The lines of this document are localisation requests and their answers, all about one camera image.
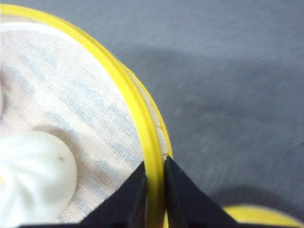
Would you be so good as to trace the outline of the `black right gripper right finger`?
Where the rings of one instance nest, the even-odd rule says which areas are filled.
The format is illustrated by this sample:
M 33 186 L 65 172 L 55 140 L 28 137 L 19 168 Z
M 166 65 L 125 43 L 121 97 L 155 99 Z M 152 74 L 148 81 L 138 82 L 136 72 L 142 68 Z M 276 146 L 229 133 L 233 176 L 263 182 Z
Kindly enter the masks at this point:
M 171 158 L 165 161 L 165 200 L 170 228 L 238 228 Z

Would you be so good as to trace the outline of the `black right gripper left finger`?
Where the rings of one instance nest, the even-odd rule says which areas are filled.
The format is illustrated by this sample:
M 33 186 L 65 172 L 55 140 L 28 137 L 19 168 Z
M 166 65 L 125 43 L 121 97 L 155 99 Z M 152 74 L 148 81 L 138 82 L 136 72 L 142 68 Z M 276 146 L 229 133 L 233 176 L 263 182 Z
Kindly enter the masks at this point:
M 147 177 L 141 163 L 121 187 L 78 223 L 31 224 L 23 228 L 144 228 Z

